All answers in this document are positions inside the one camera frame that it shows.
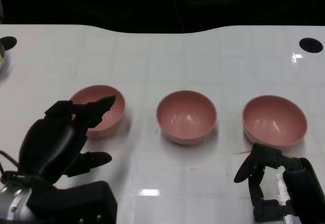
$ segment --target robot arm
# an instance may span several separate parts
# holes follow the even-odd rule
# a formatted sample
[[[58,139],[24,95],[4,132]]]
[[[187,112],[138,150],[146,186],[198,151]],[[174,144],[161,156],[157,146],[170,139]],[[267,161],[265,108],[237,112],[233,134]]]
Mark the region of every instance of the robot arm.
[[[283,180],[290,196],[286,205],[280,205],[277,200],[264,200],[259,185],[265,166],[275,169],[285,167]],[[279,149],[255,143],[234,182],[239,183],[247,178],[256,222],[283,220],[289,214],[298,216],[302,224],[325,222],[324,193],[307,159],[286,157]]]

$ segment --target dark wall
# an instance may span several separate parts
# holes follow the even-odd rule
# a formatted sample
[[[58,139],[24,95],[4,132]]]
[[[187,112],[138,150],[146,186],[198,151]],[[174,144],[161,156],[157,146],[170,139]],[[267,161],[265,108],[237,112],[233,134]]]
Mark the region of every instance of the dark wall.
[[[325,0],[2,0],[5,23],[85,24],[129,33],[228,25],[324,25]]]

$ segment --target white table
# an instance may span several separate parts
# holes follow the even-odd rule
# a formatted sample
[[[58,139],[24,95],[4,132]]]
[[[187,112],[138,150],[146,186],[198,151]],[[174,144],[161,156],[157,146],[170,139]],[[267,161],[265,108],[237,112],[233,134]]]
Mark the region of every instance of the white table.
[[[125,96],[127,114],[118,134],[84,147],[106,151],[113,160],[56,184],[107,181],[118,201],[119,224],[253,223],[248,182],[233,183],[247,154],[233,153],[251,148],[241,113],[261,94],[286,97],[303,109],[307,135],[285,154],[309,159],[325,189],[325,51],[312,54],[299,47],[306,37],[325,44],[325,27],[233,26],[157,35],[77,25],[0,25],[4,36],[18,43],[6,53],[9,68],[0,76],[0,143],[16,159],[29,127],[57,100],[93,84],[114,86]],[[160,134],[156,106],[180,89],[205,94],[217,108],[217,131],[202,145],[181,147]],[[266,199],[288,198],[282,171],[267,169]]]

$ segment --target bowl rim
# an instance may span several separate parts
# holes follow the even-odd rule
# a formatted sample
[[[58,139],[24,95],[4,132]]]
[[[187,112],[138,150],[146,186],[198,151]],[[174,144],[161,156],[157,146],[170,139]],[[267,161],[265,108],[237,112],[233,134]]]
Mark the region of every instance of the bowl rim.
[[[169,132],[167,132],[167,131],[163,128],[163,126],[160,124],[160,122],[159,122],[159,120],[158,120],[158,109],[159,109],[161,103],[162,103],[162,102],[163,102],[167,97],[171,96],[172,94],[180,93],[180,92],[192,92],[192,93],[196,93],[196,94],[198,94],[198,95],[200,95],[200,96],[205,97],[205,98],[210,102],[210,104],[213,106],[214,114],[215,114],[215,120],[214,120],[212,126],[209,128],[209,130],[207,130],[205,133],[203,133],[202,135],[200,135],[200,136],[198,136],[198,137],[195,137],[195,138],[180,138],[180,137],[178,137],[178,136],[175,136],[175,135],[173,135],[173,134],[170,134]],[[156,120],[157,120],[157,122],[158,122],[158,125],[159,125],[160,129],[161,129],[162,131],[164,131],[164,133],[166,133],[166,134],[168,134],[168,135],[170,135],[170,136],[172,136],[172,137],[174,137],[174,138],[177,138],[177,139],[184,139],[184,140],[197,140],[197,139],[200,139],[201,137],[207,135],[207,134],[208,134],[208,133],[209,133],[209,132],[210,132],[210,131],[215,127],[215,125],[216,125],[216,123],[217,123],[217,109],[216,109],[215,105],[213,104],[213,102],[212,102],[212,101],[211,101],[207,96],[205,96],[205,95],[202,94],[202,93],[199,93],[199,92],[196,92],[196,91],[193,91],[193,90],[187,90],[187,89],[184,89],[184,90],[178,90],[178,91],[175,91],[175,92],[172,92],[172,93],[166,95],[165,97],[163,97],[163,98],[161,99],[161,101],[159,102],[159,104],[158,104],[158,106],[157,106],[157,109],[156,109]]]
[[[279,98],[279,99],[282,99],[282,100],[288,101],[289,103],[293,104],[294,106],[296,106],[296,107],[299,109],[299,111],[303,114],[304,119],[305,119],[305,122],[306,122],[306,129],[305,129],[304,134],[301,136],[300,139],[294,141],[293,143],[286,144],[286,145],[272,144],[272,143],[264,142],[263,140],[259,139],[258,137],[256,137],[256,136],[255,136],[255,135],[254,135],[254,134],[253,134],[253,133],[248,129],[248,127],[247,127],[247,125],[246,125],[246,122],[245,122],[245,120],[244,120],[244,112],[245,112],[245,109],[246,109],[246,107],[247,107],[247,105],[248,105],[249,103],[251,103],[252,101],[254,101],[254,100],[256,100],[256,99],[259,99],[259,98],[261,98],[261,97],[276,97],[276,98]],[[245,104],[244,108],[243,108],[243,112],[242,112],[242,120],[243,120],[243,125],[244,125],[244,127],[246,128],[246,130],[247,130],[251,135],[253,135],[255,138],[257,138],[258,140],[260,140],[260,141],[263,142],[264,144],[271,145],[271,146],[277,146],[277,147],[288,147],[288,146],[292,146],[292,145],[295,145],[295,144],[299,143],[299,142],[300,142],[300,141],[305,137],[305,135],[306,135],[306,133],[307,133],[307,130],[308,130],[308,121],[307,121],[307,117],[306,117],[304,111],[303,111],[303,110],[302,110],[302,109],[301,109],[301,108],[300,108],[296,103],[292,102],[291,100],[288,100],[288,99],[286,99],[286,98],[284,98],[284,97],[281,97],[281,96],[278,96],[278,95],[272,95],[272,94],[260,95],[260,96],[254,97],[254,98],[252,98],[250,101],[248,101],[248,102]]]
[[[112,86],[105,85],[105,84],[95,84],[95,85],[91,85],[91,86],[84,87],[84,88],[78,90],[76,93],[74,93],[73,96],[71,96],[70,101],[71,101],[72,98],[73,98],[76,94],[78,94],[79,92],[81,92],[81,91],[83,91],[83,90],[85,90],[85,89],[87,89],[87,88],[97,87],[97,86],[108,87],[108,88],[112,88],[112,89],[116,90],[116,91],[117,91],[117,92],[122,96],[122,98],[123,98],[123,101],[124,101],[124,107],[123,107],[123,112],[122,112],[121,115],[118,117],[118,119],[116,120],[116,122],[114,122],[114,123],[113,123],[112,125],[110,125],[109,127],[106,127],[106,128],[104,128],[104,129],[101,129],[101,130],[95,130],[95,128],[89,128],[88,131],[92,131],[92,132],[102,132],[102,131],[105,131],[105,130],[110,129],[111,127],[115,126],[117,123],[119,123],[119,122],[122,120],[122,118],[123,118],[123,116],[124,116],[124,114],[125,114],[125,108],[126,108],[125,98],[124,98],[123,94],[121,93],[121,91],[118,90],[117,88],[114,88],[114,87],[112,87]]]

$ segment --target metal part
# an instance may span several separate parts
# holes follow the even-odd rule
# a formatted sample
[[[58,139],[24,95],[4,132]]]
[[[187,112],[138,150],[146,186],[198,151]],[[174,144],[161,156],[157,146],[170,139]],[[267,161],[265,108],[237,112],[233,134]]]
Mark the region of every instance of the metal part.
[[[7,183],[0,190],[0,219],[34,220],[34,214],[26,206],[31,191],[31,188],[22,188],[22,186]]]

